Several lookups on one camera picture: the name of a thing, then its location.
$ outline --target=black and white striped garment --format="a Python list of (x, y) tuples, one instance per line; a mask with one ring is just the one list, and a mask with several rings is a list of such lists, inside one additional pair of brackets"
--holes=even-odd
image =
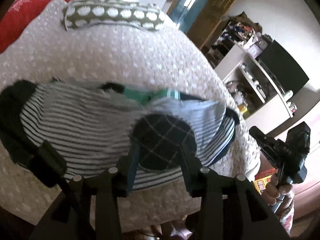
[[(167, 114), (187, 122), (195, 135), (196, 156), (204, 166), (223, 157), (234, 140), (235, 120), (215, 101), (161, 98), (142, 107), (97, 87), (63, 82), (38, 85), (21, 111), (28, 138), (37, 146), (48, 140), (67, 161), (66, 179), (76, 174), (96, 176), (114, 167), (128, 154), (132, 130), (147, 114)], [(164, 172), (138, 168), (133, 188), (154, 187), (181, 176), (180, 168)]]

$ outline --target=bedspread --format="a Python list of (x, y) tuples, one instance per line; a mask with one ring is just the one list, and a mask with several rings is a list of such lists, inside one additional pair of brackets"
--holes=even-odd
[[(221, 79), (183, 32), (169, 26), (150, 33), (117, 25), (66, 32), (60, 25), (65, 4), (64, 0), (52, 0), (20, 38), (0, 54), (1, 90), (17, 79), (47, 82), (52, 77), (74, 77), (150, 89), (174, 88), (219, 100), (239, 113)], [(212, 169), (226, 176), (243, 173), (253, 180), (260, 166), (259, 148), (239, 116), (234, 143)], [(15, 165), (2, 146), (0, 160), (0, 205), (38, 223), (61, 190), (46, 188), (29, 171)], [(129, 231), (194, 213), (200, 209), (200, 199), (188, 195), (180, 178), (134, 191), (126, 199), (119, 198), (118, 205), (122, 230)]]

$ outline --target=silver screw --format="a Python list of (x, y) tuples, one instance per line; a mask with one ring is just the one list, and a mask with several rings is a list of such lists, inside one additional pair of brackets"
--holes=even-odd
[(109, 173), (114, 174), (118, 172), (118, 168), (117, 167), (112, 167), (109, 169)]
[(82, 176), (81, 176), (81, 175), (75, 175), (75, 176), (73, 177), (73, 180), (74, 180), (74, 181), (81, 181), (81, 179), (82, 179)]
[(203, 174), (208, 174), (208, 173), (210, 172), (210, 169), (209, 169), (208, 167), (202, 167), (202, 168), (200, 169), (200, 171), (201, 171), (201, 173), (203, 173)]
[(237, 179), (240, 181), (245, 181), (246, 177), (243, 174), (238, 174)]

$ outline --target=television screen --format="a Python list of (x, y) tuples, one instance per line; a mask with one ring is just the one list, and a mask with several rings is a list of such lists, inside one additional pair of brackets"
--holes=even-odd
[(273, 73), (284, 92), (292, 90), (295, 95), (309, 80), (293, 57), (276, 41), (273, 41), (259, 56)]

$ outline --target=polka dot pillow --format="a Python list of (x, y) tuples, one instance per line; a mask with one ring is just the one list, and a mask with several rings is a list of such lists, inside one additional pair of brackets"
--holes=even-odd
[(129, 25), (156, 31), (163, 28), (165, 14), (155, 4), (135, 0), (71, 0), (63, 9), (66, 31), (96, 24)]

